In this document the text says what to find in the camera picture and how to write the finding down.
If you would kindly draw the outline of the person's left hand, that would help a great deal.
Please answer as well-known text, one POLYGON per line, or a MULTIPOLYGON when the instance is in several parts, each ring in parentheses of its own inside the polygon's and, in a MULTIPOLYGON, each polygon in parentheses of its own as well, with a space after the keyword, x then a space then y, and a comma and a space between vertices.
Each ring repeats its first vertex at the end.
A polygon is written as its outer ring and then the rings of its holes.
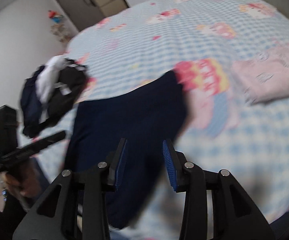
POLYGON ((7 191, 16 196, 16 191, 23 197, 33 198, 41 192, 41 186, 38 181, 38 172, 31 162, 23 164, 20 168, 21 179, 18 181, 14 176, 9 173, 3 172, 1 178, 7 191))

